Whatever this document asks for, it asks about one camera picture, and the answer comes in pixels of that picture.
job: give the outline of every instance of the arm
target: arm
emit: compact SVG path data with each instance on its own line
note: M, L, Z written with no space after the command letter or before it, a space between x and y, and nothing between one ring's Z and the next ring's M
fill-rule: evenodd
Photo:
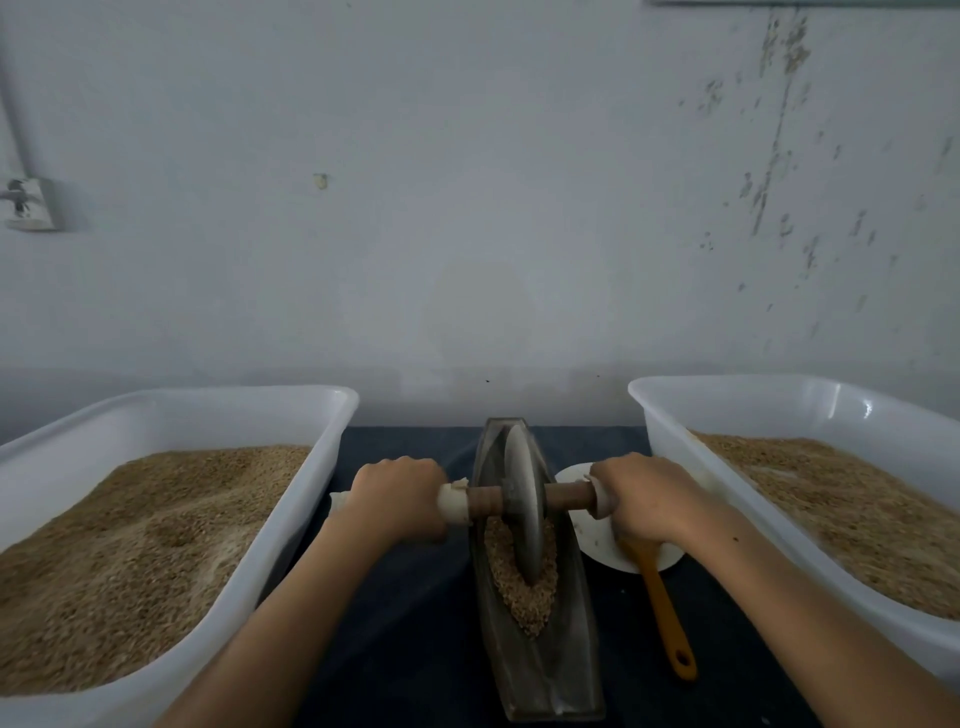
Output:
M594 465L618 526L688 551L723 585L828 728L960 725L960 700L816 584L679 465L633 453Z
M399 541L442 538L436 498L445 482L432 460L361 468L349 506L326 519L286 578L156 726L288 724L373 564Z

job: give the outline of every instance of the brown grain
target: brown grain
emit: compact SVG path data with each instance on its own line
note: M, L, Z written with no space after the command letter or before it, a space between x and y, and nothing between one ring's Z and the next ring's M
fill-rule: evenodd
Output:
M516 568L514 534L510 527L496 516L487 519L484 544L493 583L528 637L536 637L543 629L557 593L557 540L553 522L543 522L543 567L540 579L533 586L524 581Z
M93 688L192 630L310 448L161 452L0 554L0 695Z
M960 619L960 515L815 440L694 434L861 582L914 609Z

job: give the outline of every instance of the forearm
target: forearm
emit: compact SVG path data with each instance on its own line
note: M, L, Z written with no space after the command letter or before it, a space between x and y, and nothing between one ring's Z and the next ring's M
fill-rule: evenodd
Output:
M389 545L345 510L157 726L286 725L341 615Z
M960 725L955 696L737 511L717 505L692 519L681 541L750 618L828 728Z

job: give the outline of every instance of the plastic container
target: plastic container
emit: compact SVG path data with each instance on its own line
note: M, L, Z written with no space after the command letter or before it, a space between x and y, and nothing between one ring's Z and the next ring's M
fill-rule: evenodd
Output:
M780 550L918 663L960 691L960 622L890 599L850 576L687 429L810 437L851 452L960 512L960 423L813 376L650 376L630 383L650 447L724 493Z
M121 463L172 449L313 449L200 623L169 651L99 688L0 698L0 726L150 725L253 611L333 473L359 398L343 387L160 389L116 397L0 447L0 551L88 494Z

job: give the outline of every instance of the wall socket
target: wall socket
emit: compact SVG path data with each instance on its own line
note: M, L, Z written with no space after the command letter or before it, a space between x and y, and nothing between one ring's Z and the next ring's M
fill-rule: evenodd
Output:
M51 209L52 185L39 178L20 178L7 184L7 206L4 222L8 228L27 232L55 231L60 229Z

